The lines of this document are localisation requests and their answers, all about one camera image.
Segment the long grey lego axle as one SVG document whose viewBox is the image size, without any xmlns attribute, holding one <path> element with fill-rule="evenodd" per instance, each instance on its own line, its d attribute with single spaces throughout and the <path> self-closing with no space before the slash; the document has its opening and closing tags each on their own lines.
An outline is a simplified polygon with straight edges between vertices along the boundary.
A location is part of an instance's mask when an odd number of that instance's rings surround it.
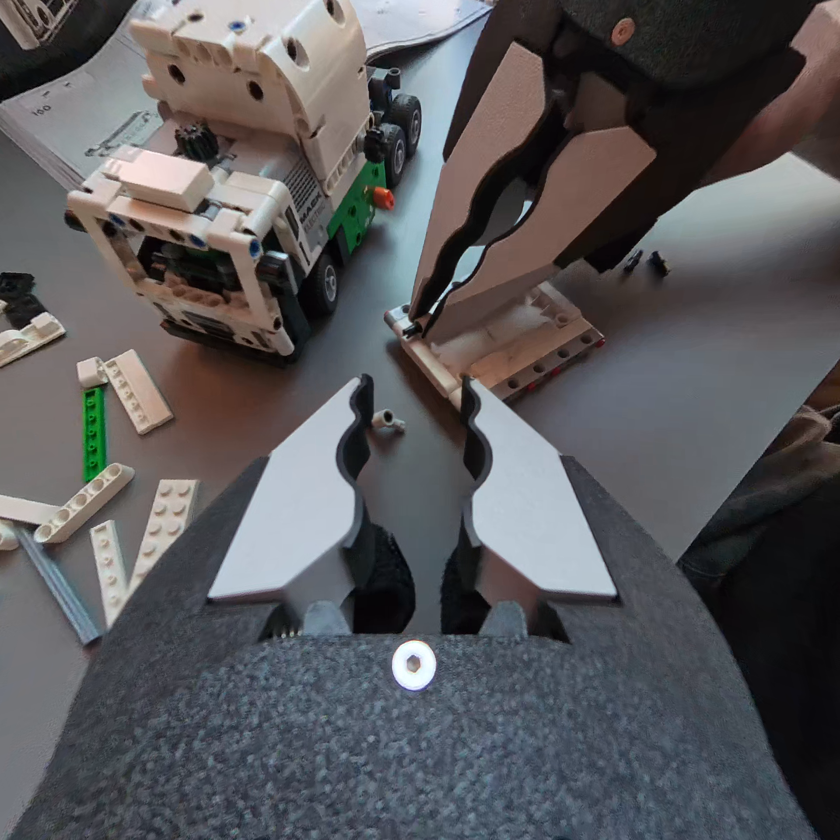
<svg viewBox="0 0 840 840">
<path fill-rule="evenodd" d="M 68 624 L 76 633 L 80 644 L 87 647 L 98 641 L 102 635 L 99 625 L 93 620 L 80 597 L 61 572 L 57 562 L 49 557 L 40 543 L 36 542 L 32 532 L 19 525 L 13 525 L 13 531 L 19 546 L 47 585 Z"/>
</svg>

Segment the black printed packaging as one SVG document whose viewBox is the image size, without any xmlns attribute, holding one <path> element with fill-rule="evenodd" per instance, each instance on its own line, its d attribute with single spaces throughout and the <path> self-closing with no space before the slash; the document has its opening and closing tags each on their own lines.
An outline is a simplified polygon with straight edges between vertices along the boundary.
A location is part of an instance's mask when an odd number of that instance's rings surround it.
<svg viewBox="0 0 840 840">
<path fill-rule="evenodd" d="M 2 1 L 1 100 L 66 75 L 114 35 L 134 1 Z"/>
</svg>

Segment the white lego panel assembly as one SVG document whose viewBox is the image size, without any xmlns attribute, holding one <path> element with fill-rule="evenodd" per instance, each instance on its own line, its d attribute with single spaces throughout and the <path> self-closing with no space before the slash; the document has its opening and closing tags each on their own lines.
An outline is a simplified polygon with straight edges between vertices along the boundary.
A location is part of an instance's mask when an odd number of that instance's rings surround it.
<svg viewBox="0 0 840 840">
<path fill-rule="evenodd" d="M 548 280 L 448 339 L 418 335 L 406 340 L 403 330 L 411 322 L 408 309 L 406 304 L 393 308 L 385 313 L 384 321 L 408 357 L 456 409 L 466 376 L 509 402 L 605 341 Z"/>
</svg>

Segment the person's dark clothing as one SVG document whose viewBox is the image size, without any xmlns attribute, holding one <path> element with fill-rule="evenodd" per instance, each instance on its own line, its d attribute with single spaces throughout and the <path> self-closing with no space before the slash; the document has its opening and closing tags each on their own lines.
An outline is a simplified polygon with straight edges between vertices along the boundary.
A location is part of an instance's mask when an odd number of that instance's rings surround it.
<svg viewBox="0 0 840 840">
<path fill-rule="evenodd" d="M 802 405 L 679 558 L 819 838 L 839 838 L 839 407 Z"/>
</svg>

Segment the white green lego truck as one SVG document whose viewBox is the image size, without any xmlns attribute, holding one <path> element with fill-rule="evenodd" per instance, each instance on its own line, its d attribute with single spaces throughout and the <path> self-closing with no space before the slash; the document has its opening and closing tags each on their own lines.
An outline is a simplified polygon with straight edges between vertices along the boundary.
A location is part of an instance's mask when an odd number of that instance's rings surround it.
<svg viewBox="0 0 840 840">
<path fill-rule="evenodd" d="M 170 335 L 284 367 L 416 150 L 421 103 L 367 65 L 352 2 L 169 2 L 130 24 L 162 126 L 68 194 Z"/>
</svg>

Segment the white curved lego piece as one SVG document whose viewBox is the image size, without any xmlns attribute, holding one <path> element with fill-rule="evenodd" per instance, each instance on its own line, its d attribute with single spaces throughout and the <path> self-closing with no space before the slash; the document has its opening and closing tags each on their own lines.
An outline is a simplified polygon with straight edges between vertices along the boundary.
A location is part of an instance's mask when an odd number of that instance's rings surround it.
<svg viewBox="0 0 840 840">
<path fill-rule="evenodd" d="M 60 321 L 48 312 L 34 316 L 29 324 L 20 330 L 1 332 L 1 368 L 63 338 L 66 334 L 67 331 Z"/>
</svg>

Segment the narrow white lego plate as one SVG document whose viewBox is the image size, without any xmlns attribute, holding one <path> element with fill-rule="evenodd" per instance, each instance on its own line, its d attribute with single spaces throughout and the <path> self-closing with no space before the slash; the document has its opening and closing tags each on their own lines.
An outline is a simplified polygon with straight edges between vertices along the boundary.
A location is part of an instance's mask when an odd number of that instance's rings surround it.
<svg viewBox="0 0 840 840">
<path fill-rule="evenodd" d="M 101 604 L 109 630 L 129 600 L 127 578 L 117 523 L 106 520 L 90 528 L 89 537 L 98 573 Z"/>
</svg>

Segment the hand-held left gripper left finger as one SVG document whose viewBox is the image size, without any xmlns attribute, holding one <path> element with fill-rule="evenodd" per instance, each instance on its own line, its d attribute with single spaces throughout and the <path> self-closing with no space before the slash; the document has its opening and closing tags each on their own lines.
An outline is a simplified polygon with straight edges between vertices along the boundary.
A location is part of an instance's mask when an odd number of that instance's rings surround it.
<svg viewBox="0 0 840 840">
<path fill-rule="evenodd" d="M 270 453 L 207 594 L 341 611 L 367 584 L 375 535 L 358 478 L 371 456 L 374 383 L 360 374 Z"/>
</svg>

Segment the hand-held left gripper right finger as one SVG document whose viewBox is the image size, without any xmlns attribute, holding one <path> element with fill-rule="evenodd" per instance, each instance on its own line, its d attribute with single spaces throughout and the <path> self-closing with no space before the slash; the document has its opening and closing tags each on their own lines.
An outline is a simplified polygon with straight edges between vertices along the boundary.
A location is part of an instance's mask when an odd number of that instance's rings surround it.
<svg viewBox="0 0 840 840">
<path fill-rule="evenodd" d="M 614 602 L 616 584 L 560 452 L 477 379 L 461 386 L 461 582 L 489 606 Z"/>
</svg>

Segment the green lego plate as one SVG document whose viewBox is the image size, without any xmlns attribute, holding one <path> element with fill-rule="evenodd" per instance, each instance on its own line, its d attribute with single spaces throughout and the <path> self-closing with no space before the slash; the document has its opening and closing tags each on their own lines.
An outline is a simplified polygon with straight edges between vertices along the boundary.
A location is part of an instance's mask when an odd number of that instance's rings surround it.
<svg viewBox="0 0 840 840">
<path fill-rule="evenodd" d="M 82 475 L 85 483 L 108 465 L 106 399 L 104 385 L 82 393 Z"/>
</svg>

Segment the flat white lego tile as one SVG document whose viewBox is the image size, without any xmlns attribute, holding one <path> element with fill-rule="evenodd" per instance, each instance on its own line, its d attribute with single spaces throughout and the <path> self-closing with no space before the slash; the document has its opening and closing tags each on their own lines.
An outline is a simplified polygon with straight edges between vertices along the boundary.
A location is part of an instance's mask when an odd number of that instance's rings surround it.
<svg viewBox="0 0 840 840">
<path fill-rule="evenodd" d="M 22 522 L 40 526 L 49 522 L 60 509 L 59 506 L 24 498 L 0 496 L 0 517 L 11 522 Z"/>
</svg>

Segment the lego instruction booklet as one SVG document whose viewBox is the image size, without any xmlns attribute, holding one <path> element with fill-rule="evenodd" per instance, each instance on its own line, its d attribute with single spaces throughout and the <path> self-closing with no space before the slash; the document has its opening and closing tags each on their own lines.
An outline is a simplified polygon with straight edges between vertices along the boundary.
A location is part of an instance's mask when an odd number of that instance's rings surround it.
<svg viewBox="0 0 840 840">
<path fill-rule="evenodd" d="M 352 3 L 369 60 L 433 44 L 486 16 L 483 2 Z M 99 52 L 63 77 L 2 102 L 2 132 L 70 190 L 119 147 L 148 146 L 164 119 L 142 89 L 147 71 L 130 24 L 173 6 L 134 2 Z"/>
</svg>

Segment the black lego piece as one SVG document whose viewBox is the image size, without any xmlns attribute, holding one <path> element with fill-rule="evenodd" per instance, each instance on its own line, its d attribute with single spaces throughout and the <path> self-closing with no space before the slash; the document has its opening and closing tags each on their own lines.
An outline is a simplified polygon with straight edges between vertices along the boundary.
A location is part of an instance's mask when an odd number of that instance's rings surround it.
<svg viewBox="0 0 840 840">
<path fill-rule="evenodd" d="M 35 295 L 35 278 L 25 272 L 1 273 L 1 301 L 12 329 L 25 329 L 31 321 L 47 309 Z"/>
</svg>

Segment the white lego beam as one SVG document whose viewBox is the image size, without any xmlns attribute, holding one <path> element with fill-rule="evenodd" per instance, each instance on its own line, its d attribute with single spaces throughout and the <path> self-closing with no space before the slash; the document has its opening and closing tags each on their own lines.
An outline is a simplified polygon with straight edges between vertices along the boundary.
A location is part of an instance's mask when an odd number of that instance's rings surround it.
<svg viewBox="0 0 840 840">
<path fill-rule="evenodd" d="M 133 468 L 120 463 L 108 465 L 80 488 L 50 520 L 35 530 L 34 540 L 40 544 L 62 543 L 68 540 L 133 478 Z"/>
</svg>

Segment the wide white lego plate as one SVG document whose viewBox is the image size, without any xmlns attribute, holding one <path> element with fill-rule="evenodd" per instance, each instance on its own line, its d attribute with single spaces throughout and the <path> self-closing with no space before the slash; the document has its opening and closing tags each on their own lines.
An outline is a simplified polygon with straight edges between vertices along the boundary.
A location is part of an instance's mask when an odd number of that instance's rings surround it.
<svg viewBox="0 0 840 840">
<path fill-rule="evenodd" d="M 159 481 L 134 562 L 128 597 L 137 590 L 163 553 L 191 523 L 199 487 L 200 481 L 197 479 Z"/>
</svg>

